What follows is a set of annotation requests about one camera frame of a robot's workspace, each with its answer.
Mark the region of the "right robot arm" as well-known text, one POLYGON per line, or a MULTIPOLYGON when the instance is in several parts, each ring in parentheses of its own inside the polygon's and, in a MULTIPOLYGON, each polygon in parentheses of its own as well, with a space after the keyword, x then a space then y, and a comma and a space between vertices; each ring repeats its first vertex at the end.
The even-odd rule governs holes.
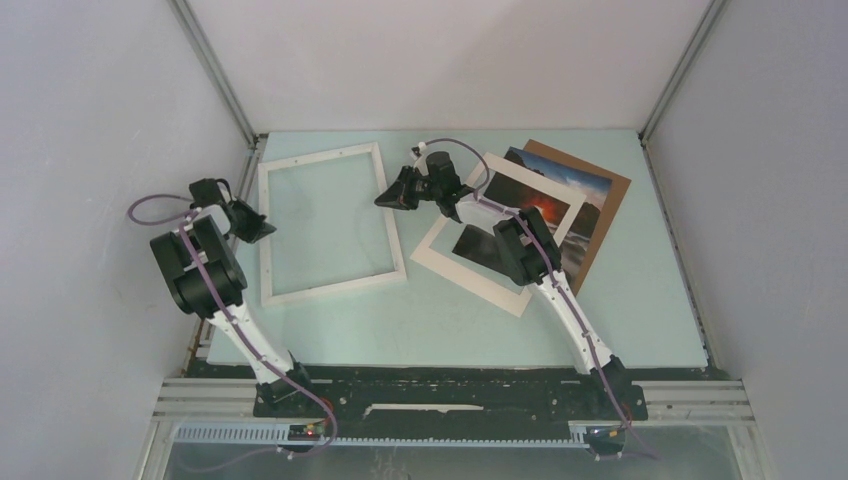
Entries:
POLYGON ((402 167, 374 204, 413 211, 422 202, 432 202, 445 219, 489 230, 505 276, 519 287, 532 286, 539 292, 570 339, 575 369, 594 382, 581 392, 583 408, 596 418, 610 416, 620 407, 620 390, 632 385, 632 376, 578 304, 542 212, 536 206, 507 206, 485 197, 480 187, 461 182, 445 151, 429 154, 424 164, 426 172, 412 165, 402 167))

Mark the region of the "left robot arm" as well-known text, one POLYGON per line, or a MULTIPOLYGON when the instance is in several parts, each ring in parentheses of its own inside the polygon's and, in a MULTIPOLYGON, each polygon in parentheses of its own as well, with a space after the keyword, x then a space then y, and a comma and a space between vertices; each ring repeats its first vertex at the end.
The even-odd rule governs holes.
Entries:
POLYGON ((316 403, 316 390, 290 350, 275 347, 253 318, 245 299, 248 281, 229 240, 255 244, 276 232, 267 217, 234 196, 224 179, 204 178, 189 185, 189 209, 177 228, 149 245, 177 307, 209 321, 246 357, 266 404, 279 404, 304 416, 316 403))

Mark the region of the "white photo mat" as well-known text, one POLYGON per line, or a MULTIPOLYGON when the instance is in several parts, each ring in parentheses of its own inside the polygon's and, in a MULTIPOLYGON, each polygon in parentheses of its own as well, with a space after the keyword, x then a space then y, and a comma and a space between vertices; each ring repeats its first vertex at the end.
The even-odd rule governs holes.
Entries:
MULTIPOLYGON (((511 178, 527 188, 546 195, 552 202, 559 202, 566 206, 560 221, 554 222, 549 217, 545 219, 548 227, 553 230, 555 243, 560 244, 565 239, 586 195, 492 153, 485 154, 484 160, 492 173, 511 178)), ((496 272, 473 268, 469 262, 462 263, 457 256, 447 255, 433 248, 433 243, 451 222, 451 219, 444 216, 438 217, 413 251, 410 259, 496 307, 516 317, 522 316, 532 297, 530 288, 519 288, 508 278, 496 272)))

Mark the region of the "sunset landscape photo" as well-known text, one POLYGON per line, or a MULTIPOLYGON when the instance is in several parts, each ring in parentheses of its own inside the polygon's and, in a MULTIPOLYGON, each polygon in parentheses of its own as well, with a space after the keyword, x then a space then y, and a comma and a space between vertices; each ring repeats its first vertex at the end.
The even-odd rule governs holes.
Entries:
MULTIPOLYGON (((585 195, 584 202, 560 244, 562 267, 570 287, 575 288, 612 180, 515 147, 508 149, 504 159, 585 195)), ((560 225, 569 209, 566 203, 500 173, 492 175, 484 196, 512 208, 536 206, 552 231, 560 225)), ((469 225, 463 229, 451 253, 501 274, 505 272, 493 235, 475 226, 469 225)))

